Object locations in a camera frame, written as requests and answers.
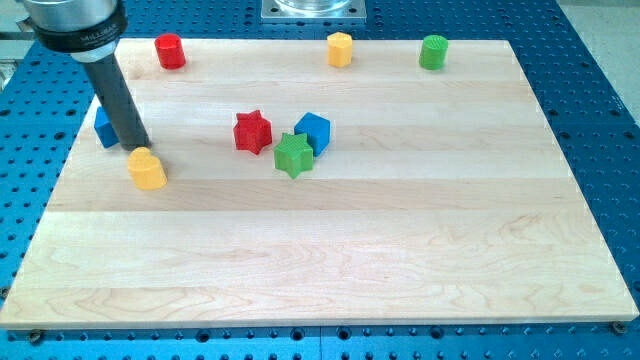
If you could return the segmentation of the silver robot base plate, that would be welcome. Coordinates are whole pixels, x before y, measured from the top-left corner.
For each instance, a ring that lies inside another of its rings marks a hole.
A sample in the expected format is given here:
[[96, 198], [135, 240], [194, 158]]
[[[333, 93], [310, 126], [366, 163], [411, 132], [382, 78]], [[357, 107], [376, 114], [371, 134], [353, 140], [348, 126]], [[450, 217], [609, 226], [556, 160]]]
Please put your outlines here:
[[261, 19], [267, 23], [303, 20], [353, 20], [367, 18], [365, 0], [262, 0]]

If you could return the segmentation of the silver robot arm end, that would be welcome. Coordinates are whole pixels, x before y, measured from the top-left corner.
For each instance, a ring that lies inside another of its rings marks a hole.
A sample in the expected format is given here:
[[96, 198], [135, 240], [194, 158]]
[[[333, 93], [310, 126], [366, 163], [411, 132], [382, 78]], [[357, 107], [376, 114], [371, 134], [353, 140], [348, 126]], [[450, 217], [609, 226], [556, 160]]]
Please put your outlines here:
[[24, 7], [43, 46], [81, 63], [111, 56], [128, 26], [120, 0], [25, 0]]

